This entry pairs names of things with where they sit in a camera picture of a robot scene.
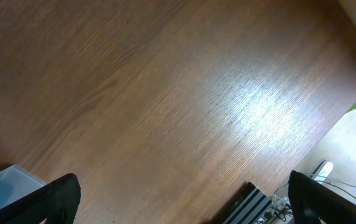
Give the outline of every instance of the wooden table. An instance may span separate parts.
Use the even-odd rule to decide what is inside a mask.
[[[271,194],[356,101],[333,1],[0,0],[0,168],[82,186],[77,223],[200,223]]]

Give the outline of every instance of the white floor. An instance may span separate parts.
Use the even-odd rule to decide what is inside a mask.
[[[345,114],[298,164],[295,170],[311,173],[324,160],[331,161],[334,164],[333,171],[329,175],[330,178],[356,185],[356,110]],[[356,196],[356,189],[335,181],[331,183]],[[356,204],[356,200],[343,191],[331,186],[327,187]],[[287,195],[287,188],[282,188],[278,192],[278,196],[284,195]]]

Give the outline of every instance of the brown wooden surface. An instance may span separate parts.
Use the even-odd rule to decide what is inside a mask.
[[[77,223],[200,223],[270,194],[356,101],[332,1],[0,0],[0,167],[74,172]]]

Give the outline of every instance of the translucent plastic container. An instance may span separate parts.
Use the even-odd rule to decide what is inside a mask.
[[[0,209],[45,185],[18,165],[0,171]]]

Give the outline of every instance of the wood grain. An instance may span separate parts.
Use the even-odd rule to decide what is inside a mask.
[[[77,223],[200,223],[270,194],[356,101],[334,1],[0,0],[0,167],[74,172]]]

